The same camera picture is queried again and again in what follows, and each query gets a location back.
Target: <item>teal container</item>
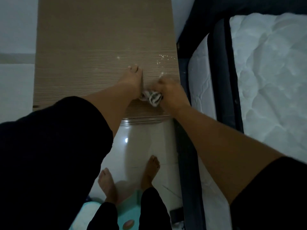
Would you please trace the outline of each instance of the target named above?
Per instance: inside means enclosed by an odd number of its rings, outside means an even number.
[[[117,206],[117,223],[119,229],[138,229],[141,214],[141,197],[142,192],[140,190],[136,190],[129,198]],[[84,203],[73,224],[71,225],[70,230],[86,230],[100,205],[101,204],[98,202]],[[130,228],[125,228],[125,223],[126,227],[129,225],[127,223],[133,223],[133,225],[130,224]]]

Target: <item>person's right foot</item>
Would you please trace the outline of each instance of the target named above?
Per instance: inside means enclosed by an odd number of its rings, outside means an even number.
[[[155,178],[157,172],[160,169],[160,162],[158,161],[158,158],[154,155],[152,155],[146,165],[146,169],[143,174],[143,178],[141,181],[141,188],[142,191],[144,192],[152,186],[152,181]]]
[[[105,168],[100,172],[98,177],[98,184],[106,195],[105,202],[116,204],[118,199],[117,190],[108,168]]]

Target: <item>wooden table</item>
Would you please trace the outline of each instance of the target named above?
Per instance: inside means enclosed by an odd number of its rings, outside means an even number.
[[[162,75],[179,81],[171,0],[39,0],[34,110],[112,86],[133,64],[145,88]],[[134,100],[124,119],[166,117]]]

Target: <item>person's left foot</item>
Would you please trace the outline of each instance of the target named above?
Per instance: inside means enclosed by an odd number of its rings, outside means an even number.
[[[116,204],[118,199],[117,190],[108,168],[105,168],[99,174],[98,184],[106,195],[105,202]]]

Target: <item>person's left hand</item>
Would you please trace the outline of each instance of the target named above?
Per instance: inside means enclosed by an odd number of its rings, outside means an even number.
[[[117,84],[126,84],[130,86],[133,99],[137,99],[140,97],[142,92],[142,75],[143,69],[141,69],[139,66],[128,66]]]

